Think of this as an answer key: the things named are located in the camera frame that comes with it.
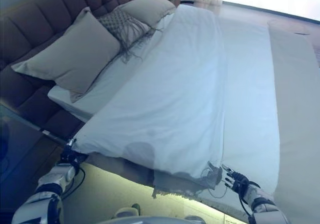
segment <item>gray pillow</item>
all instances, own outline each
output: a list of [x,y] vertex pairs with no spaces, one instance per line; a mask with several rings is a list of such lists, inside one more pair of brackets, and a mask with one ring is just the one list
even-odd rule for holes
[[120,8],[151,27],[155,27],[160,19],[176,9],[168,0],[132,0]]
[[148,25],[119,8],[97,19],[120,42],[121,51],[125,54],[128,54],[134,42],[150,30]]
[[75,102],[92,85],[101,70],[117,55],[120,44],[84,8],[64,35],[27,61],[12,66],[15,72],[54,80]]

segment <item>upholstered headboard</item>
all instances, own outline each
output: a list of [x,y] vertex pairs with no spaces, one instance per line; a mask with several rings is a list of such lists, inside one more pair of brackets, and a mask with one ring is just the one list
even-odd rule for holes
[[0,97],[2,105],[33,124],[67,139],[83,125],[49,100],[55,85],[15,73],[10,66],[36,55],[73,23],[89,6],[95,16],[111,12],[130,0],[35,0],[0,18]]

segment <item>robot finger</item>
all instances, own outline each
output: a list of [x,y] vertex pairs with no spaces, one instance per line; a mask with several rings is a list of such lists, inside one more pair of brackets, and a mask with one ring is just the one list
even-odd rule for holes
[[232,170],[230,167],[226,166],[225,164],[222,164],[222,168],[226,171],[226,174],[230,174],[228,175],[229,177],[231,177],[231,175],[234,173],[234,170]]
[[234,178],[233,175],[230,174],[230,173],[226,173],[226,175],[227,175],[228,177],[231,177],[232,179]]
[[232,189],[232,187],[231,187],[229,184],[225,183],[224,185],[225,185],[227,188]]
[[233,179],[229,179],[229,178],[225,178],[225,180],[229,183],[229,184],[234,184],[235,181]]

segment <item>white duvet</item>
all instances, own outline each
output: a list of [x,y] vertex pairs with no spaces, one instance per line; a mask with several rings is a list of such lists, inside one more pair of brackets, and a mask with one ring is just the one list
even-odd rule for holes
[[76,134],[74,150],[200,178],[223,154],[227,65],[214,14],[180,5],[161,40]]

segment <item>black cable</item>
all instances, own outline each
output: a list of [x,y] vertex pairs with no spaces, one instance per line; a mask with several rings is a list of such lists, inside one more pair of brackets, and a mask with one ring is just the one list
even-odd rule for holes
[[[205,168],[205,169],[203,169],[203,171],[201,172],[201,178],[204,177],[204,172],[205,172],[206,170],[209,170],[209,171],[210,171],[210,168]],[[210,194],[212,197],[217,198],[217,199],[223,198],[223,197],[226,195],[226,193],[227,193],[227,189],[228,189],[228,188],[225,187],[224,194],[223,194],[221,197],[216,197],[215,195],[212,194],[211,189],[210,189],[210,188],[207,188],[209,194]]]
[[240,200],[241,206],[242,206],[243,210],[245,211],[245,213],[246,213],[249,217],[251,217],[250,213],[246,210],[246,208],[245,208],[245,206],[244,206],[244,204],[243,204],[243,202],[242,202],[242,199],[240,198],[240,195],[239,195],[239,200]]
[[73,189],[68,195],[66,195],[65,197],[63,197],[62,200],[65,200],[65,199],[68,198],[71,194],[73,194],[73,193],[81,186],[81,184],[84,182],[84,180],[85,180],[85,178],[86,178],[86,173],[85,173],[85,171],[84,171],[81,167],[79,167],[79,169],[80,169],[80,171],[82,171],[82,173],[83,173],[83,177],[82,177],[81,182],[80,182],[80,183],[75,187],[75,189]]
[[75,183],[75,179],[73,178],[73,179],[72,179],[72,182],[71,182],[71,184],[70,184],[70,186],[69,186],[69,188],[68,188],[68,190],[66,190],[66,191],[63,193],[64,196],[67,195],[67,193],[72,189],[72,187],[74,186],[74,183]]
[[4,159],[1,161],[1,169],[2,169],[2,162],[3,162],[4,160],[6,160],[6,167],[5,167],[4,171],[1,171],[1,172],[0,172],[0,175],[2,175],[3,173],[5,173],[5,172],[9,169],[9,167],[10,167],[10,160],[9,160],[9,158],[8,158],[8,157],[4,157]]
[[221,196],[221,197],[216,197],[215,195],[213,195],[212,193],[211,193],[211,189],[210,188],[208,188],[208,191],[209,191],[209,193],[210,193],[210,195],[211,196],[213,196],[214,198],[217,198],[217,199],[221,199],[221,198],[223,198],[223,197],[225,197],[225,195],[226,195],[226,193],[227,193],[227,187],[225,187],[225,191],[224,191],[224,194]]

